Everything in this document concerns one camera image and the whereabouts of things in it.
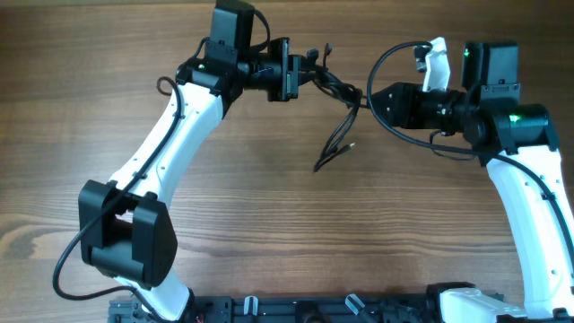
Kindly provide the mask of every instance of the black wire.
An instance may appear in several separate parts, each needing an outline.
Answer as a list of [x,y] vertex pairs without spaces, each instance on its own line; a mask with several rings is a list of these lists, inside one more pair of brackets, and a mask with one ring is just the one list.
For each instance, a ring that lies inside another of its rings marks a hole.
[[263,49],[267,48],[267,46],[269,45],[269,42],[271,41],[271,30],[269,29],[269,23],[267,22],[267,19],[265,18],[265,16],[258,10],[255,10],[254,12],[255,16],[257,18],[259,18],[259,20],[263,23],[263,25],[265,26],[265,30],[267,31],[267,39],[262,42],[259,45],[254,45],[252,46],[249,51],[251,52],[251,54],[256,54],[260,51],[262,51]]
[[[441,133],[442,133],[441,130],[435,130],[432,133],[430,133],[429,144],[432,144],[434,137],[438,134],[441,134]],[[456,157],[456,156],[448,156],[446,154],[439,153],[434,149],[431,149],[431,151],[439,157],[449,158],[450,160],[457,161],[457,162],[470,162],[470,161],[473,161],[474,159],[476,159],[476,155],[472,155],[471,157]]]
[[64,252],[62,253],[62,256],[57,261],[56,267],[54,268],[54,275],[52,276],[52,287],[54,287],[54,291],[56,292],[56,294],[58,296],[62,297],[63,299],[70,300],[70,301],[86,301],[86,300],[91,300],[91,299],[94,299],[94,298],[97,298],[97,297],[100,297],[103,295],[107,295],[107,294],[113,293],[113,292],[119,292],[119,291],[135,292],[136,291],[136,289],[132,286],[118,286],[118,287],[114,287],[114,288],[109,288],[109,289],[104,290],[104,291],[90,293],[87,295],[72,295],[72,294],[68,294],[68,293],[62,291],[62,289],[60,287],[60,273],[62,272],[62,267],[64,266],[65,261],[68,259],[68,256],[70,256],[70,253],[72,252],[74,247],[78,244],[78,242],[80,242],[82,237],[96,223],[98,223],[104,215],[108,215],[110,212],[113,211],[113,209],[117,206],[117,204],[120,202],[122,197],[124,197],[124,195],[127,192],[129,192],[130,189],[132,189],[134,187],[134,185],[137,183],[137,181],[150,168],[153,161],[160,154],[161,150],[163,149],[165,144],[169,141],[169,139],[171,138],[171,135],[175,131],[175,129],[178,125],[179,119],[181,118],[183,99],[181,98],[181,92],[179,91],[176,83],[173,82],[167,76],[160,77],[160,79],[158,80],[158,90],[159,90],[159,84],[161,81],[165,81],[165,82],[169,83],[171,85],[171,87],[173,88],[173,91],[176,93],[176,99],[178,102],[178,106],[176,109],[176,114],[174,115],[174,118],[173,118],[173,122],[171,122],[171,126],[168,129],[168,132],[165,134],[163,139],[161,139],[160,144],[158,144],[158,146],[155,148],[155,150],[150,155],[150,157],[147,159],[147,161],[145,161],[142,168],[140,168],[140,170],[134,175],[132,180],[129,181],[129,183],[124,187],[124,189],[121,190],[121,192],[119,192],[117,195],[115,195],[114,198],[112,198],[109,202],[107,202],[104,205],[100,215],[94,217],[88,223],[86,223],[86,225],[80,230],[80,232],[78,232],[78,234],[75,235],[75,237],[72,239],[72,241],[70,241],[68,246],[65,248]]
[[425,143],[423,141],[414,139],[414,138],[412,138],[408,135],[405,135],[405,134],[399,132],[398,130],[395,130],[394,128],[392,128],[374,110],[373,102],[372,102],[372,87],[373,87],[373,83],[375,81],[375,76],[376,76],[377,71],[380,68],[380,66],[383,64],[383,62],[389,56],[391,56],[393,53],[397,52],[398,50],[403,49],[403,48],[417,47],[417,46],[427,46],[427,47],[432,48],[432,45],[430,44],[430,42],[427,42],[427,41],[407,42],[407,43],[397,45],[397,46],[389,49],[387,52],[385,52],[378,59],[377,63],[373,66],[373,69],[370,71],[369,80],[367,81],[367,104],[369,105],[369,108],[370,108],[373,116],[375,116],[375,119],[381,124],[381,126],[383,126],[391,134],[396,135],[397,137],[405,140],[407,143],[416,144],[416,145],[419,145],[421,147],[425,147],[425,148],[429,148],[429,149],[437,150],[437,151],[442,151],[442,152],[461,153],[461,154],[469,154],[469,155],[472,154],[472,155],[475,155],[475,156],[478,156],[478,157],[481,157],[484,159],[495,159],[495,160],[499,160],[501,162],[506,162],[506,163],[522,170],[526,175],[528,175],[528,177],[530,177],[538,185],[538,187],[540,187],[540,189],[543,191],[544,198],[549,201],[549,203],[550,203],[550,205],[551,205],[551,207],[552,207],[552,209],[556,215],[556,218],[558,220],[560,228],[561,228],[562,236],[563,236],[565,244],[566,244],[566,249],[568,250],[568,254],[570,257],[571,269],[574,270],[574,243],[572,243],[572,238],[571,238],[570,233],[568,231],[568,226],[566,225],[566,220],[564,219],[564,214],[562,213],[560,207],[558,206],[558,202],[556,202],[556,196],[546,186],[544,181],[542,179],[540,179],[540,177],[538,177],[538,175],[536,175],[533,171],[531,171],[527,166],[525,166],[525,165],[521,164],[520,162],[515,161],[509,157],[502,156],[502,155],[499,155],[496,153],[473,151],[470,149],[445,146],[445,145],[441,145],[441,144],[428,144],[428,143]]
[[349,133],[349,130],[351,130],[352,124],[359,113],[359,109],[364,106],[361,104],[361,100],[363,98],[361,89],[356,88],[352,84],[343,83],[334,74],[328,72],[326,68],[326,57],[330,52],[331,48],[329,44],[327,44],[325,53],[323,54],[323,67],[321,68],[317,66],[314,70],[317,74],[317,78],[313,80],[313,83],[324,94],[343,102],[347,108],[350,108],[351,110],[343,122],[336,128],[333,134],[331,134],[329,139],[327,139],[325,146],[319,155],[319,159],[313,167],[314,172],[319,171],[321,167],[332,161],[335,157],[352,149],[354,144],[346,144],[341,149],[339,149],[339,144],[343,141],[347,133]]

